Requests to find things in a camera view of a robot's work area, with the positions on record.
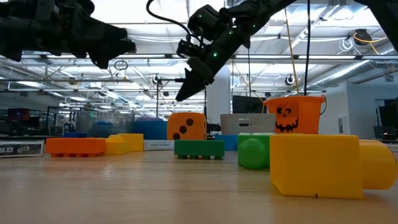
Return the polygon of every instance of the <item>wooden table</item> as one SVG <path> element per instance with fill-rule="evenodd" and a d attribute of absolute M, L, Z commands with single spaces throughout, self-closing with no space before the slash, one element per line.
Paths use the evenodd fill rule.
<path fill-rule="evenodd" d="M 364 200 L 283 197 L 235 152 L 0 159 L 0 223 L 398 223 L 398 184 Z"/>

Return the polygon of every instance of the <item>jack-o-lantern bucket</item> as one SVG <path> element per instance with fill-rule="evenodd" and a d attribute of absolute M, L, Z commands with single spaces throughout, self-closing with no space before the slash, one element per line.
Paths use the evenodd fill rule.
<path fill-rule="evenodd" d="M 276 133 L 318 134 L 324 96 L 288 96 L 264 102 L 276 114 Z"/>

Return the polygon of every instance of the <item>orange die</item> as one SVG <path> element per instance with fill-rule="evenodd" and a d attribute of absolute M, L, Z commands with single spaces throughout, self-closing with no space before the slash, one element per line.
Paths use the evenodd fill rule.
<path fill-rule="evenodd" d="M 206 117 L 201 113 L 174 113 L 167 122 L 168 140 L 206 139 Z"/>

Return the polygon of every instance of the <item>green toy brick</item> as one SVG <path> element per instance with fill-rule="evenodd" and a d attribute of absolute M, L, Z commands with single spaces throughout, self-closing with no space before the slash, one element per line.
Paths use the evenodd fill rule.
<path fill-rule="evenodd" d="M 176 140 L 174 141 L 174 154 L 179 159 L 198 159 L 202 156 L 203 159 L 210 159 L 214 156 L 216 160 L 223 159 L 225 155 L 224 141 L 216 140 Z"/>
<path fill-rule="evenodd" d="M 271 135 L 273 134 L 240 134 L 238 136 L 238 164 L 247 169 L 269 167 Z"/>

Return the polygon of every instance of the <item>orange toy brick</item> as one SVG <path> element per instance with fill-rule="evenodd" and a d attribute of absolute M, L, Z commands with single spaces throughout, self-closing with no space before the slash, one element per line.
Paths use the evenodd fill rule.
<path fill-rule="evenodd" d="M 201 113 L 174 113 L 167 122 L 168 140 L 205 140 L 207 123 Z"/>
<path fill-rule="evenodd" d="M 105 149 L 105 139 L 100 138 L 50 138 L 46 143 L 51 157 L 96 157 Z"/>

